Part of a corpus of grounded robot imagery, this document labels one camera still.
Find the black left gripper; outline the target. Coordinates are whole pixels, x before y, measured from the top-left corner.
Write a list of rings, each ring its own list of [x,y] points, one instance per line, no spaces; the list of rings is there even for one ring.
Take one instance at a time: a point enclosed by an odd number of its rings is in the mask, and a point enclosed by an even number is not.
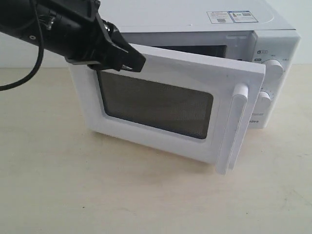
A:
[[[70,63],[88,64],[94,70],[141,72],[145,56],[124,39],[114,24],[100,22],[99,7],[99,0],[52,1],[56,14],[52,51]]]

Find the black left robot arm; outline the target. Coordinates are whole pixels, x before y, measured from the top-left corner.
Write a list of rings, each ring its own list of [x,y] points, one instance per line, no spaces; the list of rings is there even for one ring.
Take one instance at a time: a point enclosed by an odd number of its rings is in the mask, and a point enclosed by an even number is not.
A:
[[[146,58],[119,29],[99,15],[98,0],[2,0],[0,31],[38,45],[40,28],[44,49],[73,65],[93,70],[141,72]]]

